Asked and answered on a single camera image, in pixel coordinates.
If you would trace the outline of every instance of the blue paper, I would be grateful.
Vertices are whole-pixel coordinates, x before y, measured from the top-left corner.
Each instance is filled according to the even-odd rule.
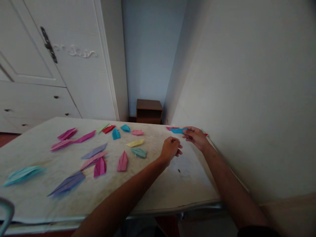
[[[29,166],[19,171],[13,172],[12,174],[10,174],[7,181],[4,183],[4,186],[9,186],[11,184],[21,182],[44,170],[46,169],[43,169],[40,166]]]
[[[141,148],[131,148],[131,152],[133,152],[136,156],[140,158],[146,158],[147,151]]]
[[[121,126],[121,129],[122,129],[124,132],[131,132],[131,129],[130,129],[129,126],[127,126],[126,124],[124,124],[123,126]]]
[[[90,151],[88,154],[85,154],[83,157],[81,157],[82,160],[85,159],[90,159],[91,157],[95,156],[96,154],[100,153],[101,151],[103,151],[106,148],[106,145],[108,143],[98,146],[96,148],[94,148],[92,151]]]
[[[48,197],[51,195],[56,196],[60,193],[70,191],[85,178],[86,176],[81,171],[74,173],[72,176],[65,179],[57,188],[55,188],[55,190],[51,194],[49,194]]]
[[[187,128],[183,129],[183,128],[171,128],[170,131],[172,131],[173,133],[179,133],[179,134],[184,134],[183,130],[188,130]]]
[[[121,138],[119,131],[116,128],[113,129],[112,137],[113,137],[113,140]]]

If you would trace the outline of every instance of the wardrobe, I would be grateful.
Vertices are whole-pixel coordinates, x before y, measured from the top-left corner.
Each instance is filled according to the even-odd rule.
[[[0,1],[0,132],[128,114],[121,1]]]

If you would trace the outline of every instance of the wooden nightstand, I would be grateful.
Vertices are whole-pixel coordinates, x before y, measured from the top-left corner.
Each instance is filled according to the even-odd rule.
[[[137,100],[136,122],[160,124],[162,106],[158,100]]]

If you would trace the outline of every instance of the paper airplane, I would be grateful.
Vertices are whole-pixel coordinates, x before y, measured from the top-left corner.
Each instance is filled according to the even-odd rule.
[[[131,142],[131,143],[128,143],[127,145],[128,145],[129,147],[134,147],[134,146],[138,146],[138,145],[143,144],[144,141],[145,141],[145,139],[141,139],[141,140],[137,140],[137,141],[133,141],[133,142]]]
[[[4,186],[9,186],[14,183],[21,182],[29,177],[34,176],[35,174],[38,174],[39,172],[42,172],[46,169],[41,168],[41,166],[29,166],[26,168],[23,168],[19,171],[13,172],[10,174],[8,179],[5,181]]]
[[[179,134],[184,134],[183,130],[188,130],[187,128],[183,129],[183,128],[170,128],[170,131],[172,131],[173,133],[179,133]]]
[[[144,135],[144,132],[142,130],[133,130],[132,134],[135,136]]]
[[[72,129],[69,129],[67,131],[65,131],[62,135],[58,136],[57,139],[58,140],[66,140],[66,139],[69,139],[71,138],[78,130],[76,128],[72,128]]]
[[[93,178],[96,178],[96,177],[103,175],[105,173],[106,173],[106,163],[104,162],[103,158],[101,157],[100,159],[97,160],[97,162],[95,164]]]
[[[127,126],[126,124],[124,124],[123,126],[121,126],[121,129],[122,129],[124,132],[131,132],[131,129],[130,129],[129,126]]]
[[[121,138],[119,131],[116,128],[113,129],[112,137],[113,137],[113,140]]]
[[[57,188],[55,188],[55,190],[51,192],[51,194],[49,194],[48,197],[51,195],[56,196],[60,193],[70,191],[73,187],[75,187],[85,178],[85,175],[81,171],[74,173],[72,176],[65,179]]]
[[[147,151],[141,148],[131,148],[131,151],[140,158],[146,158]]]
[[[123,154],[121,155],[121,157],[118,160],[118,167],[116,169],[116,171],[126,171],[127,168],[127,154],[124,151]]]
[[[89,138],[93,137],[94,135],[95,135],[95,130],[75,140],[73,143],[82,143],[85,140],[88,140]]]
[[[108,143],[103,144],[101,146],[98,146],[96,148],[94,148],[92,151],[90,151],[88,154],[85,154],[83,157],[81,157],[82,160],[85,159],[90,159],[91,157],[93,157],[94,155],[96,155],[97,153],[100,153],[101,151],[103,151]]]
[[[52,145],[50,151],[51,151],[51,152],[57,151],[57,150],[59,150],[59,149],[65,148],[65,147],[67,147],[67,146],[69,146],[69,145],[71,145],[71,144],[73,144],[73,143],[74,143],[74,140],[72,140],[72,139],[63,140],[63,141],[61,141],[61,142],[58,142],[58,143]]]
[[[108,132],[111,132],[113,129],[115,128],[115,125],[111,125],[110,127],[106,127],[102,130],[102,132],[104,132],[105,134],[107,134]]]
[[[99,158],[101,158],[102,156],[104,156],[106,154],[107,154],[107,152],[100,152],[100,153],[96,154],[95,156],[91,157],[85,163],[83,163],[83,165],[81,166],[80,170],[84,170],[88,166],[96,163]]]
[[[105,124],[105,125],[103,125],[102,127],[100,127],[100,128],[98,128],[97,130],[96,130],[96,133],[97,134],[99,134],[104,128],[106,128],[107,126],[109,125],[109,123],[108,124]]]
[[[166,128],[170,131],[170,129],[177,129],[179,127],[166,127]]]

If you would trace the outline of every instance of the yellow paper airplane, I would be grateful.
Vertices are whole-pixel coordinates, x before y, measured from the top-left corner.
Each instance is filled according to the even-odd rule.
[[[137,140],[137,141],[134,141],[134,142],[131,142],[131,143],[128,143],[127,145],[129,147],[134,147],[134,146],[137,146],[137,145],[141,145],[143,144],[145,141],[145,139],[141,139],[141,140]]]

